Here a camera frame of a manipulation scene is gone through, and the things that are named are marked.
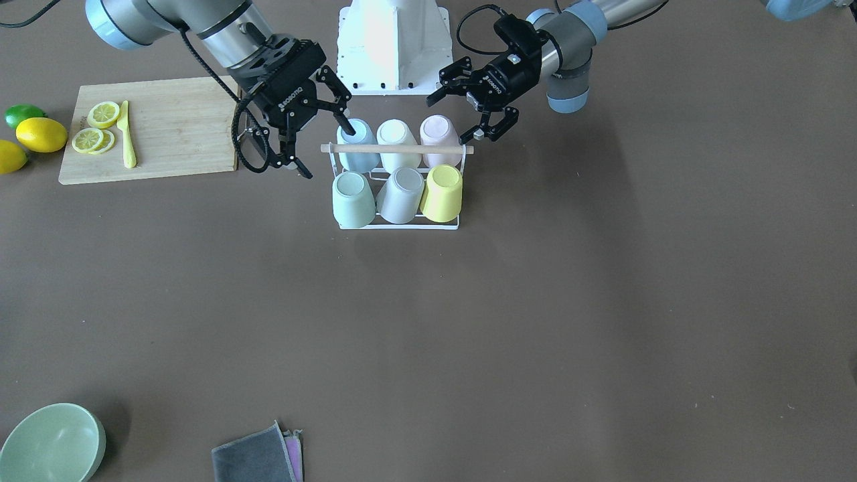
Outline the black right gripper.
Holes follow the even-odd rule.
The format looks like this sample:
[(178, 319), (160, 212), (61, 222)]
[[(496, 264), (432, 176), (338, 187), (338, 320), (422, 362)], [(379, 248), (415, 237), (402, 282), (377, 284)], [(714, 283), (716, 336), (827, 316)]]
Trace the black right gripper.
[(302, 178), (313, 178), (297, 155), (297, 137), (317, 113), (316, 108), (303, 104), (316, 94), (312, 79), (316, 71), (316, 82), (326, 85), (333, 95), (332, 101), (318, 100), (318, 108), (330, 112), (343, 133), (355, 135), (346, 113), (351, 91), (325, 61), (327, 56), (315, 41), (274, 35), (248, 59), (228, 68), (245, 92), (254, 93), (254, 103), (272, 126), (268, 133), (277, 134), (279, 152), (267, 139), (267, 167), (288, 168)]

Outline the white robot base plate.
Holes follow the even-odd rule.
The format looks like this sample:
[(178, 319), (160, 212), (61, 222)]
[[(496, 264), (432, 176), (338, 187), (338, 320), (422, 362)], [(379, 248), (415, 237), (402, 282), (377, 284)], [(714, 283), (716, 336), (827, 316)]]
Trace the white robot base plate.
[(435, 1), (353, 1), (339, 10), (339, 79), (355, 95), (429, 95), (452, 64), (449, 13)]

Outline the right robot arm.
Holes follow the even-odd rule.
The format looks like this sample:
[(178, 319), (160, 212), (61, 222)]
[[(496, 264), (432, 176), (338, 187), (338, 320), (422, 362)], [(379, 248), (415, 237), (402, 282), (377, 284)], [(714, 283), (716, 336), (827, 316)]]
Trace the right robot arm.
[(202, 40), (242, 96), (234, 97), (230, 138), (252, 173), (286, 167), (312, 173), (296, 153), (297, 135), (318, 112), (330, 112), (346, 134), (351, 91), (327, 64), (321, 46), (277, 34), (251, 1), (88, 1), (86, 18), (108, 45), (132, 51), (176, 31), (193, 51)]

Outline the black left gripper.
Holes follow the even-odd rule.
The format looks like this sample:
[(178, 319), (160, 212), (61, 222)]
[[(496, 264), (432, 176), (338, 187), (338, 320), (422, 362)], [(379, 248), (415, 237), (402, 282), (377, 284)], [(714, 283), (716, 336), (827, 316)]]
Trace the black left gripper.
[[(550, 42), (547, 31), (511, 13), (502, 13), (493, 29), (504, 42), (505, 51), (494, 52), (495, 58), (481, 68), (473, 68), (471, 58), (460, 58), (441, 68), (437, 90), (426, 97), (426, 107), (432, 107), (447, 95), (463, 96), (482, 112), (480, 122), (462, 134), (462, 143), (498, 141), (516, 125), (520, 115), (508, 104), (541, 80), (544, 46)], [(503, 118), (490, 125), (491, 112), (501, 110)]]

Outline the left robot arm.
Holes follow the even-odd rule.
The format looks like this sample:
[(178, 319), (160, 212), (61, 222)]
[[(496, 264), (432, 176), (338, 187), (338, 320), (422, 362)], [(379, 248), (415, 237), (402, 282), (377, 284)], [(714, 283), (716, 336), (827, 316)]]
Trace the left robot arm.
[(518, 121), (515, 100), (537, 85), (545, 85), (548, 106), (560, 114), (578, 112), (590, 94), (594, 47), (610, 31), (628, 27), (655, 15), (664, 1), (572, 1), (566, 6), (537, 9), (518, 18), (501, 6), (493, 10), (493, 24), (503, 42), (501, 51), (489, 52), (489, 63), (475, 68), (462, 57), (438, 72), (437, 88), (426, 97), (434, 106), (447, 96), (467, 100), (480, 119), (459, 135), (458, 142), (496, 141)]

